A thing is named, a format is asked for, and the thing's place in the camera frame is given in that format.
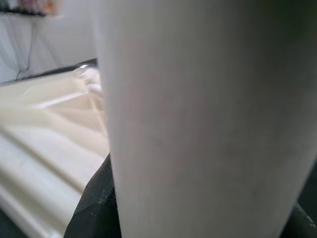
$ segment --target cream plastic surface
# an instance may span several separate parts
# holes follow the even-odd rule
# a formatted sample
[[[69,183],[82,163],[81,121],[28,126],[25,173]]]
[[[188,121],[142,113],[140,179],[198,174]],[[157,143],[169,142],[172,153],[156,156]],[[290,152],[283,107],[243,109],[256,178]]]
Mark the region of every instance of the cream plastic surface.
[[[109,153],[99,74],[92,71],[0,88],[0,207],[30,238],[63,237]]]

